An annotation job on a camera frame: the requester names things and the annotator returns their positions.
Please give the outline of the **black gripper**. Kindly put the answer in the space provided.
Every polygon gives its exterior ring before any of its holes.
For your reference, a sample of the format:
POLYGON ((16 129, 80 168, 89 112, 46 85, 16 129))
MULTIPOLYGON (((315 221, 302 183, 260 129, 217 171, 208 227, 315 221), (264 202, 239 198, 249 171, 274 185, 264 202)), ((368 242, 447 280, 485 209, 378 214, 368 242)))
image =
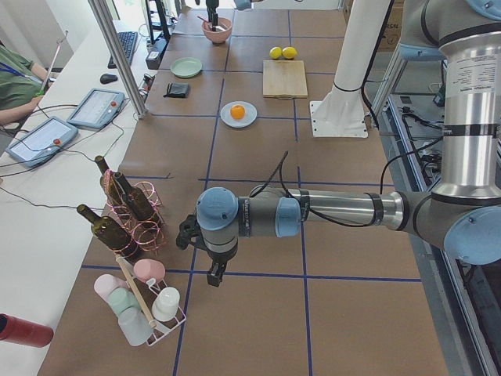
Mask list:
POLYGON ((237 245, 224 252, 207 251, 212 260, 211 268, 207 271, 207 283, 212 287, 219 287, 224 276, 228 261, 237 253, 237 245))
POLYGON ((206 0, 205 2, 208 9, 207 15, 209 23, 211 24, 211 30, 216 31, 216 27, 218 26, 218 14, 216 12, 218 0, 206 0))

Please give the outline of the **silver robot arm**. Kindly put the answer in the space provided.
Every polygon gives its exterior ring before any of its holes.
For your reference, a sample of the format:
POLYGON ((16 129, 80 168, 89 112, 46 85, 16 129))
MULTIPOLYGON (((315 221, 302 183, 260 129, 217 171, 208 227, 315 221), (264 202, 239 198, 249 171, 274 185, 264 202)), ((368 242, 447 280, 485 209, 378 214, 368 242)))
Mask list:
POLYGON ((500 259, 500 4, 411 1, 404 7, 401 53, 447 63, 442 171, 424 192, 348 193, 256 186, 246 197, 205 190, 194 213, 196 246, 211 258, 218 286, 241 237, 292 237, 318 219, 351 228, 386 226, 473 266, 500 259))

